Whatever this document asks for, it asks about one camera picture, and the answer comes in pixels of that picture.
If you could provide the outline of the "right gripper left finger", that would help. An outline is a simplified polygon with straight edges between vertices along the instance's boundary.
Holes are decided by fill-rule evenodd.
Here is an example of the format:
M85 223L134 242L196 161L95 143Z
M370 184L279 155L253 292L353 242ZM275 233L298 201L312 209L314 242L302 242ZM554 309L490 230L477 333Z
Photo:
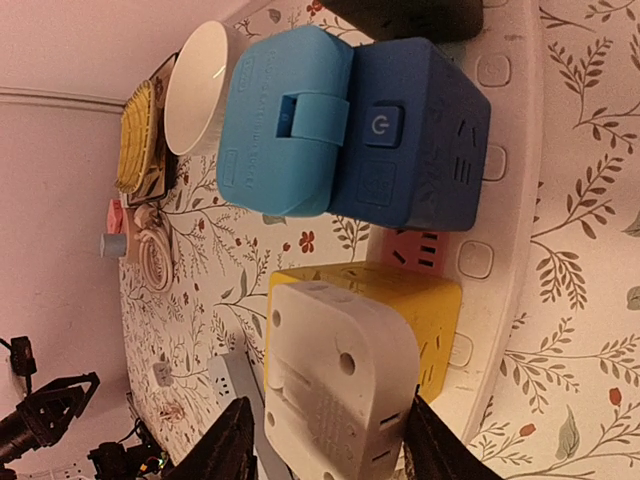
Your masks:
M234 399L163 479L248 480L256 478L254 418L248 397Z

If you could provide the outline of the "white travel adapter plug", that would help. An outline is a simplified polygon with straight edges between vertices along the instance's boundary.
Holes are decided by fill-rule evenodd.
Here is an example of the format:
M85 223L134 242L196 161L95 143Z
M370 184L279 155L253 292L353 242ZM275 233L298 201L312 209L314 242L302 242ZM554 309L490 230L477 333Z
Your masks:
M388 479L419 377L390 306L322 281L271 290L267 439L300 479Z

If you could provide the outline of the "pink cube socket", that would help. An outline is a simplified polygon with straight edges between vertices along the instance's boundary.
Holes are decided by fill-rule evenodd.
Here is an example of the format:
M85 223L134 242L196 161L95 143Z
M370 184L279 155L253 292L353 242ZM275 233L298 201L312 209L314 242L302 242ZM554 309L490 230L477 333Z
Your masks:
M441 276L449 234L446 232L386 230L382 237L382 261L421 274Z

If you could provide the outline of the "white charger plug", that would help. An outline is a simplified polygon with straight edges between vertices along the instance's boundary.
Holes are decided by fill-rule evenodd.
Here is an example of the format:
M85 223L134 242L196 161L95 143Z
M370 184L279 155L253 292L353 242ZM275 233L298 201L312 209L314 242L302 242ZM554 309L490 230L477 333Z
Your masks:
M151 367L151 380L156 388L168 388L173 383L171 366L167 362L156 362Z

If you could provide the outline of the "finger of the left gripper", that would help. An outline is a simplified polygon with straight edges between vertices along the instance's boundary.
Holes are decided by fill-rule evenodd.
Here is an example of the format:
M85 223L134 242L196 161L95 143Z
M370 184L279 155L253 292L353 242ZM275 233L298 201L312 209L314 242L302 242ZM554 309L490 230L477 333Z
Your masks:
M96 372L52 380L32 395L34 432L39 443L57 443L96 393Z

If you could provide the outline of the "grey-blue power strip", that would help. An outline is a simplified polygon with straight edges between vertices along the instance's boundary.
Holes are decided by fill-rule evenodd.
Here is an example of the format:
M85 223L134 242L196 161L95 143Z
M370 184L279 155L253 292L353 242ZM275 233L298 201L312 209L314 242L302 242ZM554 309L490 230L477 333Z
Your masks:
M234 350L214 356L208 361L208 370L214 397L221 409L226 408L236 398L247 397L250 401L258 478L291 480L289 468L266 438L263 393L258 386L248 354Z

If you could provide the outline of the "white power strip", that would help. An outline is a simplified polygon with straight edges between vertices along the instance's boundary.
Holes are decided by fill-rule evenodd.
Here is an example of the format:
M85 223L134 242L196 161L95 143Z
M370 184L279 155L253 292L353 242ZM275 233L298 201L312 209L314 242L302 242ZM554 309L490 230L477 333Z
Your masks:
M536 1L487 1L484 29L446 47L492 107L474 227L450 236L444 275L462 306L444 390L432 407L468 443L492 395L529 256L542 149L542 28Z

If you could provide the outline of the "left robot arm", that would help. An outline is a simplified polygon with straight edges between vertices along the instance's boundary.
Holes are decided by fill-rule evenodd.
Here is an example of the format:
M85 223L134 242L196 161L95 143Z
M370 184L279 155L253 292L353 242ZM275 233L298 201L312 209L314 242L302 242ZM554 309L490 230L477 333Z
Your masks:
M71 422L84 413L100 379L95 372L60 377L35 390L32 377L37 366L30 339L3 339L1 345L9 351L11 372L23 379L26 387L26 395L14 412L1 420L1 477L17 479L19 475L7 465L29 451L56 445ZM127 447L119 440L90 450L87 459L93 464L96 479L152 479L170 470L169 455L141 419L135 420L126 435L133 436L139 444Z

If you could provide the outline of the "light blue adapter plug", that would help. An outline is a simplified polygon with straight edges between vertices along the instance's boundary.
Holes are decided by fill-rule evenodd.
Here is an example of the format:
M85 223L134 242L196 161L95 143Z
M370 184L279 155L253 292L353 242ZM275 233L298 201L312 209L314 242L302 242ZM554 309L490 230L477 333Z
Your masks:
M217 155L223 199L268 216L328 209L353 48L316 26L250 46L233 71Z

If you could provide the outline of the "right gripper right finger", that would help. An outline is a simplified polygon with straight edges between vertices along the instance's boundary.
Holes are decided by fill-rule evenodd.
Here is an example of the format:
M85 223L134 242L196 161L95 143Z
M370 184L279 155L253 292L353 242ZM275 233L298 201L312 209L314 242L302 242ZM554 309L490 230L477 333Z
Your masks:
M502 480L456 437L415 387L404 435L405 472L413 480Z

